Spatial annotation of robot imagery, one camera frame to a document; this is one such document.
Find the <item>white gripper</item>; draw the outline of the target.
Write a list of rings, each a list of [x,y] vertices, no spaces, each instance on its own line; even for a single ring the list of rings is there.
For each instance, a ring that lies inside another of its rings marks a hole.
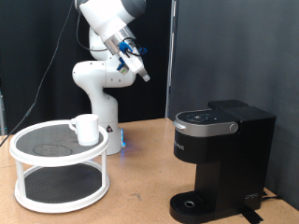
[[[150,76],[145,70],[143,61],[140,57],[134,55],[126,55],[124,53],[121,55],[121,57],[134,74],[139,74],[146,82],[150,80]]]

